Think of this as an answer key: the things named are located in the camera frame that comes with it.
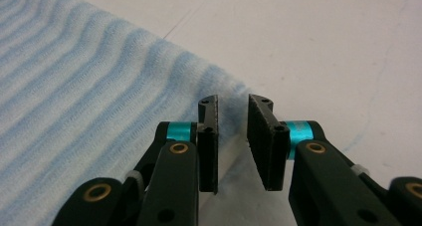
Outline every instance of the striped cloth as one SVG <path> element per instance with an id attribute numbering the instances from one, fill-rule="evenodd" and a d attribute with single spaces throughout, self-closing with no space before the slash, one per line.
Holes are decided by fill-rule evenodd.
<path id="1" fill-rule="evenodd" d="M 214 94 L 224 150 L 246 90 L 82 0 L 0 0 L 0 224 L 49 225 L 83 182 L 123 181 L 160 121 L 197 121 Z"/>

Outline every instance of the brass ring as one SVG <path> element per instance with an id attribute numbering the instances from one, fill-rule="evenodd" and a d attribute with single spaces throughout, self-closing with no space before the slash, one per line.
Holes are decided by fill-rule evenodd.
<path id="1" fill-rule="evenodd" d="M 103 192 L 101 192 L 98 195 L 92 195 L 93 191 L 96 189 L 102 189 Z M 106 184 L 106 183 L 96 184 L 96 185 L 93 185 L 91 188 L 89 188 L 87 191 L 85 191 L 84 200 L 87 202 L 97 202 L 106 198 L 110 192 L 111 192 L 111 186 L 109 186 L 109 184 Z"/>
<path id="2" fill-rule="evenodd" d="M 317 143 L 308 143 L 307 149 L 314 152 L 314 153 L 324 153 L 325 147 Z"/>
<path id="3" fill-rule="evenodd" d="M 175 143 L 173 145 L 170 146 L 170 151 L 172 153 L 184 153 L 187 151 L 189 147 L 187 146 L 187 144 L 184 143 Z"/>
<path id="4" fill-rule="evenodd" d="M 422 184 L 421 183 L 407 183 L 406 189 L 416 197 L 422 199 Z"/>

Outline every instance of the black plastic bracket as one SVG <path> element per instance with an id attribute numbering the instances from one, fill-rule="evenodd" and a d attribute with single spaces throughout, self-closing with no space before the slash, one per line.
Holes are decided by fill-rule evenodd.
<path id="1" fill-rule="evenodd" d="M 210 96 L 198 103 L 199 190 L 218 192 L 218 98 Z"/>
<path id="2" fill-rule="evenodd" d="M 271 100 L 249 95 L 248 140 L 266 190 L 283 189 L 289 132 L 273 115 Z"/>

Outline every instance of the black linkage arm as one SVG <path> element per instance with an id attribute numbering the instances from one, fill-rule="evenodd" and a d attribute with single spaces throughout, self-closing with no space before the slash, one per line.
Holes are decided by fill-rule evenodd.
<path id="1" fill-rule="evenodd" d="M 84 183 L 53 225 L 197 225 L 198 186 L 218 191 L 217 96 L 201 100 L 198 111 L 198 122 L 161 122 L 124 183 L 112 178 Z"/>
<path id="2" fill-rule="evenodd" d="M 248 139 L 267 190 L 281 190 L 295 160 L 289 200 L 300 226 L 422 225 L 422 180 L 401 177 L 388 190 L 326 140 L 316 121 L 281 121 L 273 102 L 250 95 Z"/>

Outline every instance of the screw hole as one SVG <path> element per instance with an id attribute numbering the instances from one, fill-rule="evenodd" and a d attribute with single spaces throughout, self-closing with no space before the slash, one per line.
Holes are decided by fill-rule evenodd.
<path id="1" fill-rule="evenodd" d="M 422 199 L 422 184 L 421 183 L 407 183 L 406 189 L 415 195 L 416 197 Z"/>
<path id="2" fill-rule="evenodd" d="M 184 153 L 188 150 L 189 146 L 187 146 L 187 144 L 184 143 L 175 143 L 173 145 L 170 146 L 170 151 L 172 153 Z"/>
<path id="3" fill-rule="evenodd" d="M 212 127 L 206 127 L 205 129 L 204 129 L 204 131 L 205 132 L 211 132 L 211 131 L 213 131 L 214 129 L 212 128 Z"/>
<path id="4" fill-rule="evenodd" d="M 277 125 L 276 127 L 274 127 L 275 130 L 285 130 L 284 127 L 282 127 L 281 125 Z"/>
<path id="5" fill-rule="evenodd" d="M 106 198 L 111 193 L 111 186 L 106 183 L 93 185 L 84 194 L 84 200 L 87 202 L 97 202 Z"/>
<path id="6" fill-rule="evenodd" d="M 314 152 L 314 153 L 324 153 L 325 147 L 317 143 L 309 143 L 307 144 L 307 149 Z"/>
<path id="7" fill-rule="evenodd" d="M 366 209 L 359 209 L 357 210 L 357 215 L 368 223 L 376 223 L 378 222 L 378 218 L 373 214 L 371 211 Z"/>
<path id="8" fill-rule="evenodd" d="M 171 209 L 163 209 L 159 211 L 157 219 L 160 223 L 168 223 L 174 219 L 174 211 Z"/>

